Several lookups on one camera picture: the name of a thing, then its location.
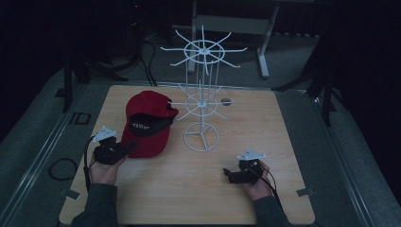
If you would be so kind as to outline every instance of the dark background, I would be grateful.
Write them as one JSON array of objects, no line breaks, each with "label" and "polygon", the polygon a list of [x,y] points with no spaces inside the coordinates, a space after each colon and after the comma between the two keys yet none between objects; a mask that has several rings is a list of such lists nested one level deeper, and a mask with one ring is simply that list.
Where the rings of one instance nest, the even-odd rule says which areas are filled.
[{"label": "dark background", "polygon": [[[229,2],[221,1],[209,12],[246,11],[236,8],[235,1],[230,2],[234,5],[227,7]],[[397,143],[401,141],[401,4],[394,0],[355,0],[339,1],[330,7],[327,2],[284,4],[274,32],[292,37],[321,36],[309,63],[334,70],[335,87],[340,89],[345,106],[357,121],[393,194],[401,201],[401,185],[397,181],[401,173]],[[249,7],[258,4],[266,1],[250,1]],[[172,24],[190,25],[191,11],[191,1],[184,0],[1,0],[0,139],[24,114],[47,80],[62,69],[66,55],[79,51],[95,61],[109,62],[113,55],[127,51],[117,41],[125,40],[131,25],[140,22],[142,27],[131,33],[129,49],[131,54],[138,54],[142,34],[138,30],[150,24],[168,40]],[[255,16],[266,16],[266,12],[255,12]]]}]

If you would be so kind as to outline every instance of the wooden table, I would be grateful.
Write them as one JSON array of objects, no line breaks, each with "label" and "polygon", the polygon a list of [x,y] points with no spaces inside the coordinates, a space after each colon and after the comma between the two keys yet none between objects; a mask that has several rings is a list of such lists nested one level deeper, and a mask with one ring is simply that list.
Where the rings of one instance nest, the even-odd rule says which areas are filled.
[{"label": "wooden table", "polygon": [[[128,100],[141,91],[153,90],[173,102],[185,102],[178,87],[111,87],[103,104],[93,135],[102,126],[117,131],[120,141],[126,123]],[[218,145],[207,152],[190,149],[183,140],[185,129],[199,122],[195,115],[175,121],[166,149],[150,159],[129,159],[119,170],[117,214],[121,224],[255,224],[253,204],[237,184],[229,184],[226,167],[238,171],[236,156],[247,148],[266,153],[263,159],[277,183],[277,191],[291,223],[310,224],[315,220],[308,196],[299,197],[305,188],[286,125],[275,94],[269,91],[221,89],[218,100],[230,98],[230,106],[218,106],[218,113],[206,118],[219,133]],[[184,105],[179,118],[187,114]],[[97,143],[91,143],[94,150]],[[66,199],[60,221],[69,224],[83,211],[87,199],[84,176],[79,171],[71,190],[79,200]]]}]

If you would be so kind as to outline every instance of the sleeve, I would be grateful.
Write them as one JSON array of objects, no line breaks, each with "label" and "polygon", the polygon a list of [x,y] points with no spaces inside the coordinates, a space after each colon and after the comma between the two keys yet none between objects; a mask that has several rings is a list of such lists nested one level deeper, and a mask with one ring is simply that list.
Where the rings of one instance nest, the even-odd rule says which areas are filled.
[{"label": "sleeve", "polygon": [[258,227],[292,226],[273,196],[256,200],[253,202],[253,206]]},{"label": "sleeve", "polygon": [[91,184],[85,210],[73,219],[71,226],[118,227],[116,201],[116,186]]}]

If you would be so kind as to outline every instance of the handheld controller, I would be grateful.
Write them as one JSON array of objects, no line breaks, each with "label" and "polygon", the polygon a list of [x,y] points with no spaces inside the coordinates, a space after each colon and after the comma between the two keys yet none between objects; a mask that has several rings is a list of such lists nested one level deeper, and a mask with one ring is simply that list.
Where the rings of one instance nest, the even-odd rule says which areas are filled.
[{"label": "handheld controller", "polygon": [[136,146],[136,142],[132,142],[125,148],[121,148],[120,143],[115,143],[115,137],[109,137],[99,141],[100,146],[95,148],[95,161],[105,165],[113,165],[124,158],[131,148]]},{"label": "handheld controller", "polygon": [[238,167],[240,169],[238,172],[232,172],[227,168],[223,168],[229,183],[249,183],[254,185],[263,174],[263,168],[259,164],[259,160],[239,160]]},{"label": "handheld controller", "polygon": [[254,185],[263,175],[263,168],[259,164],[258,158],[265,157],[265,154],[249,149],[245,153],[238,155],[238,167],[240,171],[232,172],[227,168],[223,168],[224,174],[227,176],[229,183],[249,183]]}]

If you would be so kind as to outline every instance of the black cable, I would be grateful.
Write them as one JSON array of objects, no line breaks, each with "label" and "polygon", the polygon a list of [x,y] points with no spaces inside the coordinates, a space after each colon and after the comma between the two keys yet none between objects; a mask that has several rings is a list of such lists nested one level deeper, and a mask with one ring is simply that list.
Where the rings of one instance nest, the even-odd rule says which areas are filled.
[{"label": "black cable", "polygon": [[88,147],[94,138],[94,136],[91,136],[91,138],[86,142],[85,148],[83,150],[83,174],[85,175],[85,185],[87,191],[89,191],[89,187],[91,186],[91,176],[89,175],[90,167],[88,167]]},{"label": "black cable", "polygon": [[257,173],[256,173],[255,171],[253,171],[251,168],[248,167],[248,170],[250,170],[250,171],[251,171],[253,174],[255,174],[260,180],[262,180],[265,184],[268,185],[268,187],[271,189],[271,191],[272,191],[272,193],[273,193],[275,199],[277,200],[278,205],[280,206],[281,210],[284,212],[283,205],[281,204],[280,198],[278,197],[278,194],[277,194],[277,189],[276,189],[275,180],[274,180],[274,178],[272,177],[271,173],[268,171],[268,173],[271,175],[271,177],[272,177],[272,179],[273,179],[273,181],[274,181],[274,187],[272,187],[271,184],[270,184],[268,181],[266,181],[265,179],[263,179],[262,176],[259,176],[259,174],[257,174]]},{"label": "black cable", "polygon": [[151,57],[150,57],[150,60],[149,60],[148,65],[146,64],[146,62],[145,62],[143,56],[142,56],[142,55],[140,56],[140,61],[141,61],[141,63],[144,65],[144,68],[143,68],[142,70],[145,71],[145,74],[146,74],[146,76],[147,76],[147,79],[148,79],[148,82],[149,82],[150,86],[152,86],[152,87],[153,87],[153,86],[154,86],[154,87],[157,87],[157,82],[156,82],[156,80],[154,79],[154,77],[153,77],[153,75],[151,74],[151,71],[150,71],[151,63],[152,63],[153,58],[154,58],[154,55],[155,55],[155,53],[156,53],[156,48],[155,48],[154,45],[151,44],[150,42],[144,41],[144,44],[150,45],[150,46],[152,47],[152,49],[153,49],[153,52],[152,52],[152,54],[151,54]]},{"label": "black cable", "polygon": [[[71,177],[65,177],[65,178],[60,178],[60,177],[56,177],[54,174],[53,174],[53,167],[56,165],[56,164],[58,164],[58,163],[60,163],[60,162],[62,162],[62,161],[68,161],[68,162],[71,162],[73,165],[74,165],[74,174],[71,176]],[[54,179],[54,180],[57,180],[57,181],[68,181],[68,180],[72,180],[72,179],[74,179],[74,177],[75,177],[75,173],[77,172],[77,170],[78,170],[78,166],[77,166],[77,164],[74,162],[74,160],[72,160],[72,159],[69,159],[69,158],[61,158],[61,159],[59,159],[59,160],[57,160],[56,162],[54,162],[51,166],[50,166],[50,168],[47,170],[47,173],[49,174],[49,176],[52,178],[52,179]]]}]

